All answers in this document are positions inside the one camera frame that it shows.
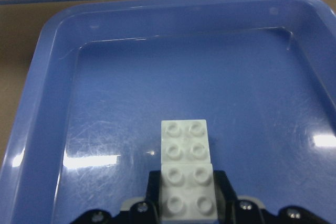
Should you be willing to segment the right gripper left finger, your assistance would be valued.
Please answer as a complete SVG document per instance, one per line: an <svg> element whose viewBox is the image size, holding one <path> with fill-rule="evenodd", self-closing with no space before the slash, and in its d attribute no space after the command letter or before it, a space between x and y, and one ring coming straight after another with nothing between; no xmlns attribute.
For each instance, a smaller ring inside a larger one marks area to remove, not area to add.
<svg viewBox="0 0 336 224"><path fill-rule="evenodd" d="M116 216L108 211L92 209L84 212L72 223L160 223L160 184L161 172L149 172L148 184L144 199L136 200Z"/></svg>

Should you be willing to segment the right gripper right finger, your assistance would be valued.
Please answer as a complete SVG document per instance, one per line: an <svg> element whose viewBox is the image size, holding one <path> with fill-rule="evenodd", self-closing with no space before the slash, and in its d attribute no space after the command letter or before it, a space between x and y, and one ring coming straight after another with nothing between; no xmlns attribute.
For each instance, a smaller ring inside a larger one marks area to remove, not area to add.
<svg viewBox="0 0 336 224"><path fill-rule="evenodd" d="M276 215L256 198L238 197L226 173L213 171L217 223L328 223L323 218L299 206L281 208Z"/></svg>

